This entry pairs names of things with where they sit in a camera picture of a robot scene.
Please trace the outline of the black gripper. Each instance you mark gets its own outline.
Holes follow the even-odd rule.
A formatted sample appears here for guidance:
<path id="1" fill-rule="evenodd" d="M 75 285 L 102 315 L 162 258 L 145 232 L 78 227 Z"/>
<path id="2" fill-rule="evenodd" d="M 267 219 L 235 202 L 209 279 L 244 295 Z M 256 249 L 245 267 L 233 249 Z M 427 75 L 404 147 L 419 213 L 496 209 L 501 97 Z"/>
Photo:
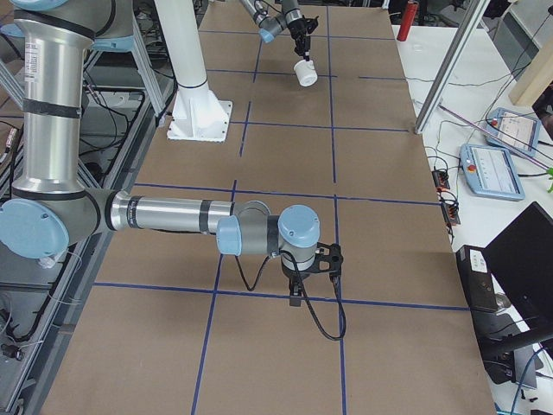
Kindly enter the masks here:
<path id="1" fill-rule="evenodd" d="M 292 259 L 281 259 L 281 266 L 284 275 L 289 280 L 289 305 L 301 307 L 303 302 L 307 302 L 306 297 L 308 296 L 305 292 L 304 280 L 312 274 L 319 273 L 317 260 L 295 263 Z"/>
<path id="2" fill-rule="evenodd" d="M 290 36 L 295 42 L 295 52 L 298 55 L 303 55 L 306 62 L 310 61 L 310 29 L 309 19 L 296 19 L 289 24 Z"/>

